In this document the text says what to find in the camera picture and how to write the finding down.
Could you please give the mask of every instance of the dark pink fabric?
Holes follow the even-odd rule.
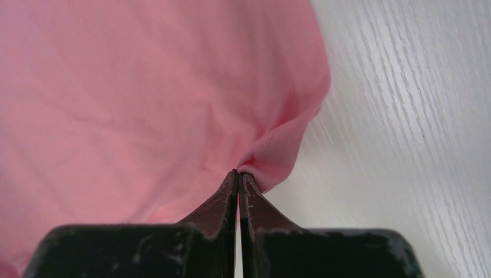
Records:
[[[174,222],[236,167],[284,180],[324,51],[306,0],[1,1],[0,277],[57,225]]]

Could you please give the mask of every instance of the wood grain pattern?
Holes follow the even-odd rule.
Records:
[[[491,1],[313,3],[332,89],[266,197],[302,226],[400,231],[426,277],[491,277]]]

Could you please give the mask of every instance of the cloth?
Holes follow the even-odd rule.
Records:
[[[61,224],[178,221],[233,168],[269,190],[329,82],[306,0],[1,1],[0,277]]]

